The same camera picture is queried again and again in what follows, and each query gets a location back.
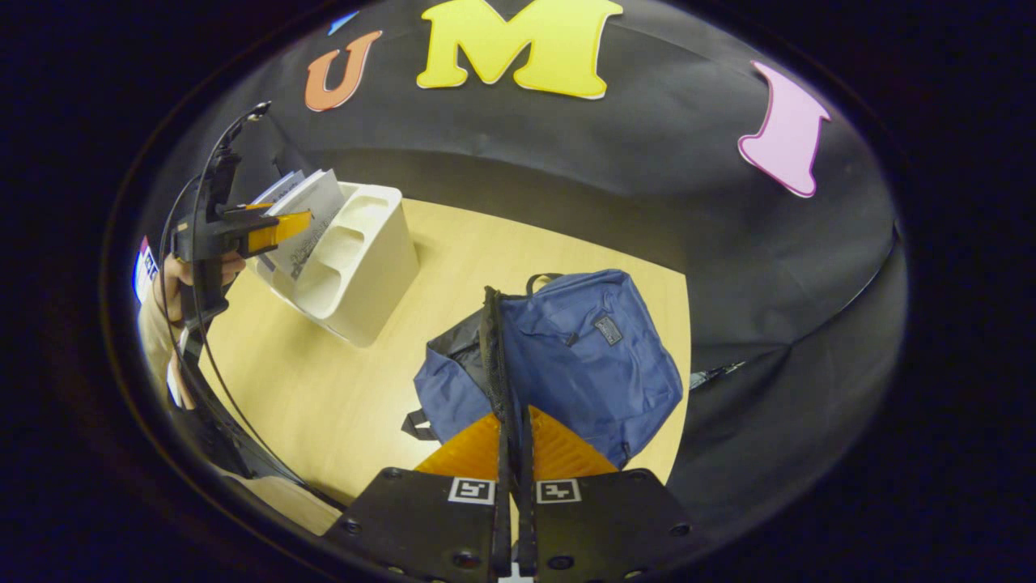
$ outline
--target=screw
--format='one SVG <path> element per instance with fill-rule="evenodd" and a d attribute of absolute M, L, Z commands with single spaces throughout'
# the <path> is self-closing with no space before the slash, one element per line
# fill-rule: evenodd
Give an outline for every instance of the screw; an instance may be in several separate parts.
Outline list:
<path fill-rule="evenodd" d="M 482 560 L 474 553 L 461 551 L 454 555 L 454 564 L 461 569 L 474 569 Z"/>
<path fill-rule="evenodd" d="M 572 557 L 566 557 L 565 555 L 558 555 L 556 557 L 551 557 L 547 561 L 547 566 L 553 569 L 554 571 L 565 571 L 566 569 L 571 569 L 575 564 L 575 560 Z"/>

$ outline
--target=backpack handle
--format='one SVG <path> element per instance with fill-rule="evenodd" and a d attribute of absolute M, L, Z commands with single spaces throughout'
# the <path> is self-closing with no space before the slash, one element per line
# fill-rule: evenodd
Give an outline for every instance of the backpack handle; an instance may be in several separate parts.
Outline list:
<path fill-rule="evenodd" d="M 526 296 L 531 296 L 533 295 L 533 284 L 536 283 L 537 279 L 540 279 L 541 276 L 545 276 L 548 280 L 553 280 L 553 279 L 557 279 L 558 276 L 562 276 L 562 274 L 564 274 L 564 273 L 559 273 L 559 272 L 538 272 L 538 273 L 534 274 L 533 276 L 528 278 L 528 282 L 525 283 L 525 295 Z"/>

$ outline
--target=backpack label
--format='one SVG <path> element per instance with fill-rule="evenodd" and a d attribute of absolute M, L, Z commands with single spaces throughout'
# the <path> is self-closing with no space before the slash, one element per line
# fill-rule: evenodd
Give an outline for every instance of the backpack label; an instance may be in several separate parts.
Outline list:
<path fill-rule="evenodd" d="M 616 343 L 623 340 L 623 333 L 618 331 L 615 322 L 606 316 L 598 319 L 594 323 L 594 328 L 597 328 L 604 336 L 604 340 L 608 342 L 609 347 L 614 347 Z"/>

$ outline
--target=black cable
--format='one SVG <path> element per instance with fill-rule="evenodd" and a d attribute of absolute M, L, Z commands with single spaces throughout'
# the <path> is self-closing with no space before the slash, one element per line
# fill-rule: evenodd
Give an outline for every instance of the black cable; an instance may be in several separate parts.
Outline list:
<path fill-rule="evenodd" d="M 198 382 L 198 379 L 194 377 L 194 372 L 191 371 L 191 369 L 185 366 L 185 361 L 183 360 L 183 354 L 180 351 L 179 342 L 176 340 L 175 334 L 173 333 L 172 323 L 169 322 L 169 302 L 166 296 L 166 255 L 165 255 L 166 239 L 169 236 L 169 226 L 172 223 L 173 213 L 176 211 L 177 204 L 179 204 L 179 201 L 183 197 L 183 194 L 191 186 L 191 182 L 197 179 L 198 187 L 195 190 L 195 202 L 194 202 L 192 226 L 191 226 L 191 247 L 195 249 L 195 235 L 198 226 L 198 207 L 199 207 L 199 202 L 201 200 L 201 188 L 205 181 L 205 174 L 208 173 L 208 165 L 211 164 L 212 157 L 215 155 L 215 151 L 220 148 L 220 145 L 223 143 L 224 138 L 227 137 L 227 134 L 229 134 L 235 127 L 238 127 L 239 126 L 238 124 L 242 120 L 244 120 L 251 115 L 254 115 L 254 111 L 255 108 L 253 108 L 253 110 L 250 110 L 248 113 L 241 115 L 236 120 L 234 120 L 233 123 L 227 126 L 227 128 L 220 136 L 220 139 L 217 140 L 215 145 L 212 147 L 212 150 L 209 152 L 208 158 L 206 158 L 204 166 L 202 166 L 201 174 L 188 180 L 188 182 L 183 185 L 183 188 L 180 190 L 180 193 L 176 196 L 176 200 L 173 201 L 173 206 L 172 208 L 170 208 L 169 214 L 166 215 L 166 223 L 162 229 L 162 241 L 159 243 L 159 255 L 162 257 L 162 266 L 160 267 L 159 276 L 162 278 L 161 281 L 162 302 L 163 302 L 163 314 L 166 318 L 166 327 L 169 331 L 169 339 L 173 343 L 173 350 L 176 353 L 176 357 L 179 359 L 179 362 L 184 366 L 183 368 L 188 371 L 188 375 L 191 377 L 191 381 L 196 386 L 200 386 L 200 383 Z M 197 283 L 198 282 L 195 281 L 195 285 L 191 286 L 192 295 L 194 297 L 194 305 L 196 310 L 198 310 L 201 304 L 198 296 Z M 234 401 L 234 397 L 230 395 L 230 390 L 227 389 L 227 384 L 223 380 L 223 375 L 220 374 L 220 369 L 217 367 L 215 359 L 212 357 L 212 350 L 208 344 L 208 336 L 205 332 L 205 325 L 204 322 L 201 322 L 201 311 L 199 311 L 198 318 L 199 318 L 199 329 L 201 331 L 202 346 L 205 348 L 205 353 L 208 355 L 209 363 L 212 366 L 212 372 L 215 373 L 215 377 L 220 381 L 220 386 L 223 388 L 224 395 L 227 396 L 227 399 L 230 401 L 230 404 L 233 406 L 234 410 L 237 411 L 237 415 L 241 418 L 241 421 L 244 422 L 244 426 L 252 432 L 252 435 L 255 436 L 256 440 L 260 444 L 262 444 L 262 446 L 266 449 L 266 453 L 269 454 L 285 469 L 287 469 L 288 472 L 294 475 L 292 476 L 289 474 L 285 474 L 284 472 L 280 471 L 280 469 L 277 469 L 278 473 L 284 475 L 287 478 L 290 478 L 292 482 L 295 482 L 296 479 L 301 479 L 301 476 L 299 476 L 294 470 L 292 470 L 290 466 L 285 464 L 284 460 L 281 460 L 281 458 L 274 453 L 272 448 L 270 448 L 270 446 L 266 444 L 266 442 L 259 435 L 259 433 L 256 432 L 255 428 L 252 427 L 252 424 L 249 422 L 248 417 L 244 416 L 244 413 L 241 412 L 241 409 L 237 406 L 237 402 Z M 303 486 L 307 490 L 311 490 L 311 488 L 309 487 L 308 484 L 306 484 L 305 480 L 303 480 Z"/>

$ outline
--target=hand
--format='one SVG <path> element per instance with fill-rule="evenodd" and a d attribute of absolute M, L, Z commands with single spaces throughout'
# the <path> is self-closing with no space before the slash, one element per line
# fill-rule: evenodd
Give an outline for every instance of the hand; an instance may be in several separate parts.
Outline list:
<path fill-rule="evenodd" d="M 223 259 L 223 281 L 221 285 L 226 285 L 237 276 L 237 273 L 244 268 L 244 259 L 237 253 L 237 251 L 231 251 L 224 254 L 221 259 Z M 179 323 L 183 320 L 183 310 L 180 304 L 180 289 L 182 285 L 193 285 L 194 276 L 191 272 L 191 264 L 184 263 L 173 256 L 172 253 L 166 255 L 165 260 L 166 266 L 166 302 L 169 307 L 169 313 L 166 318 L 169 322 Z M 162 271 L 159 271 L 159 275 L 155 276 L 154 283 L 151 285 L 151 293 L 154 296 L 154 300 L 159 303 L 159 310 L 164 309 L 162 302 L 162 281 L 159 278 L 162 276 Z"/>

